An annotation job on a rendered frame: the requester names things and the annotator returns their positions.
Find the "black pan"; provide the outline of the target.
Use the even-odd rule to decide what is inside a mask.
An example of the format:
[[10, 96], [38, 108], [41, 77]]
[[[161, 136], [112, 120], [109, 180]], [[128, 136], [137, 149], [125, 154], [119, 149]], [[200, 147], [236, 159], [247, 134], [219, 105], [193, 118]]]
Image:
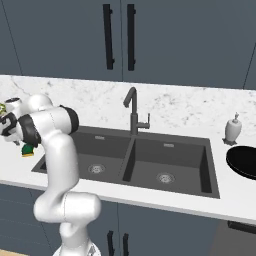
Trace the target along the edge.
[[251, 146], [235, 146], [226, 153], [228, 166], [237, 174], [256, 180], [256, 148]]

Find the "grey wall cupboard door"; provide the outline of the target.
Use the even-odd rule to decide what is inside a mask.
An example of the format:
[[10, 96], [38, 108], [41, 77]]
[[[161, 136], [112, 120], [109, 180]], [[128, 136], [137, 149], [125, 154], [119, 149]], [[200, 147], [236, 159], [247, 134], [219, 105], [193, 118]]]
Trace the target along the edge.
[[246, 90], [256, 90], [256, 50], [253, 53], [244, 88]]
[[[128, 70], [127, 5], [135, 6]], [[256, 0], [121, 0], [123, 80], [241, 89], [256, 45]]]
[[21, 75], [3, 1], [0, 0], [0, 75]]
[[[2, 0], [24, 76], [120, 81], [120, 0]], [[112, 9], [113, 69], [106, 65], [103, 5]]]

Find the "green yellow sponge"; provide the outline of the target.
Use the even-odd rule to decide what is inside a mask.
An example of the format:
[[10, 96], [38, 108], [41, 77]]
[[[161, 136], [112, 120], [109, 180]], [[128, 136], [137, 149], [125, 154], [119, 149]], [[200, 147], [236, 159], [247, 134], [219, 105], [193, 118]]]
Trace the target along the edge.
[[29, 157], [34, 155], [34, 147], [30, 144], [24, 144], [21, 150], [23, 157]]

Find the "white soap dispenser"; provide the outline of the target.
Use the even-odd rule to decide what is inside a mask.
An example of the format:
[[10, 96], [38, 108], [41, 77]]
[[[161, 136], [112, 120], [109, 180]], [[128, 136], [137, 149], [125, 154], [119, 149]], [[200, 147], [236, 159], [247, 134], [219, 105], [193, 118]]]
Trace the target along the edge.
[[239, 114], [236, 113], [233, 119], [230, 119], [225, 126], [225, 137], [223, 142], [227, 145], [236, 145], [236, 139], [241, 133], [242, 123], [238, 120]]

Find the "dark grey tap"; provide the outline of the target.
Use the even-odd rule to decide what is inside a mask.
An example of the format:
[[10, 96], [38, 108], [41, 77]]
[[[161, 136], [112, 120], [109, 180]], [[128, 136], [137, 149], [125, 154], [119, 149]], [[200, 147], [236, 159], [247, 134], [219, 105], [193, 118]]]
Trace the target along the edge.
[[130, 114], [130, 133], [132, 135], [137, 135], [138, 134], [138, 130], [140, 128], [142, 129], [149, 129], [150, 128], [150, 120], [147, 120], [146, 123], [142, 123], [138, 121], [138, 113], [137, 113], [137, 90], [135, 87], [132, 87], [124, 101], [123, 101], [123, 105], [128, 108], [129, 104], [132, 104], [132, 112]]

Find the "grey drawer stack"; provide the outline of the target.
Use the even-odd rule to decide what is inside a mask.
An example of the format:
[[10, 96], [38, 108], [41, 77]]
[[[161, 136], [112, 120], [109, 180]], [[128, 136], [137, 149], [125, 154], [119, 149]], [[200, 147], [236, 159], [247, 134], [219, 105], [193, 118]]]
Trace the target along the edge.
[[28, 189], [0, 185], [0, 248], [30, 256], [51, 254]]

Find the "dark grey dishwasher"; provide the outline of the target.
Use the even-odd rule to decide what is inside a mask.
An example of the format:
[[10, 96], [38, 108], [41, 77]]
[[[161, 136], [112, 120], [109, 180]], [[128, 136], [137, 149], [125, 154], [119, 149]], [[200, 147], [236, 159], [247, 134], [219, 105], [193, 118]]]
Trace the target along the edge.
[[256, 234], [234, 230], [221, 220], [209, 256], [256, 256]]

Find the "grey base cupboard door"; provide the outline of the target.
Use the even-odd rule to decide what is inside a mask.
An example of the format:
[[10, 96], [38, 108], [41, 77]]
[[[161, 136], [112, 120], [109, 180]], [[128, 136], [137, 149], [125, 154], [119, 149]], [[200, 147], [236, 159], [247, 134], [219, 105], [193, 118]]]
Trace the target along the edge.
[[196, 215], [118, 205], [120, 249], [129, 234], [129, 256], [209, 256], [218, 220]]
[[[52, 252], [55, 252], [61, 245], [59, 234], [59, 224], [43, 223], [42, 224], [48, 238]], [[114, 256], [120, 256], [119, 231], [117, 204], [108, 201], [101, 201], [101, 213], [99, 217], [87, 226], [88, 234], [93, 243], [97, 245], [102, 256], [109, 256], [107, 234], [109, 230], [113, 233], [113, 246], [115, 249]]]

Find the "dark grey double sink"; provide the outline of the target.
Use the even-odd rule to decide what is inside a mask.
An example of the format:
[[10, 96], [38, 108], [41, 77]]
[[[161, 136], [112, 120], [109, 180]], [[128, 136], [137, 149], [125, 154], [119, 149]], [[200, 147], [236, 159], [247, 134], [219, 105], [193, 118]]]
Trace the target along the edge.
[[220, 197], [207, 138], [81, 126], [72, 139], [82, 179]]

